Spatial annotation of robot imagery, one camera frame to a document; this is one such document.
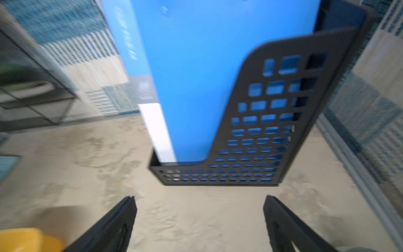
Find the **blue front folder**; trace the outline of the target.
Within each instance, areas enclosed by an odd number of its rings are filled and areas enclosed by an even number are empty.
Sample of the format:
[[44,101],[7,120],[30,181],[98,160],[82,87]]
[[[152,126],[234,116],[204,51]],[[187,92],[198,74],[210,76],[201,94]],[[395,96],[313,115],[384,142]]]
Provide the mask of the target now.
[[314,32],[320,1],[102,1],[162,163],[204,161],[244,59]]

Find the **black perforated file holder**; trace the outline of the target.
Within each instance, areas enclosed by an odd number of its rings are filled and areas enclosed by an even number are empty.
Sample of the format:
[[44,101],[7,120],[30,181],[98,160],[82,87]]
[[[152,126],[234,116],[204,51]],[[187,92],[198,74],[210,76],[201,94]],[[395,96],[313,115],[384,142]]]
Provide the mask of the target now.
[[152,155],[150,171],[166,186],[278,186],[378,19],[365,5],[322,1],[313,34],[243,61],[206,160]]

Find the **grey stapler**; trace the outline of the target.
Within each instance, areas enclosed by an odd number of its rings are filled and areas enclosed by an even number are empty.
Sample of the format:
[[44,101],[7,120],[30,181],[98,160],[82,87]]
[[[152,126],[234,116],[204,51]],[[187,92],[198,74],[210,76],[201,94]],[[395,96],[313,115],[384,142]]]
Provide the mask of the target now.
[[1,157],[0,157],[0,181],[1,182],[19,164],[20,160],[21,160],[21,157],[18,155],[1,154]]

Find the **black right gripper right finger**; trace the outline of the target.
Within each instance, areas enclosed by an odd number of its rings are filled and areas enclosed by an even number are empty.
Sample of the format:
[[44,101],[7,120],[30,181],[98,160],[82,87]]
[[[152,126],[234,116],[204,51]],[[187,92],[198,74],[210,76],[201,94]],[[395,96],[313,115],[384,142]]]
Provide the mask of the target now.
[[266,197],[263,213],[274,252],[337,252],[276,197]]

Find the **yellow storage tray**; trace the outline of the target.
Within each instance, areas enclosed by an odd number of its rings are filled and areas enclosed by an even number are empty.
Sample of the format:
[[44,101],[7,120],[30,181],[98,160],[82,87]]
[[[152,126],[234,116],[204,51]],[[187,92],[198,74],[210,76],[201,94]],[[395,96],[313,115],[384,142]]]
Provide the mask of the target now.
[[1,252],[62,252],[64,242],[37,228],[1,230]]

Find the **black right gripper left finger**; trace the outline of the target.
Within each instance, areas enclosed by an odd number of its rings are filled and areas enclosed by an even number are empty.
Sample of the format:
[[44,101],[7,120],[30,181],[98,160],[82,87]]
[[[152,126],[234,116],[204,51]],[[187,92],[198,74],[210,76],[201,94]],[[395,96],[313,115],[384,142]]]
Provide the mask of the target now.
[[126,252],[137,214],[135,198],[123,198],[65,252]]

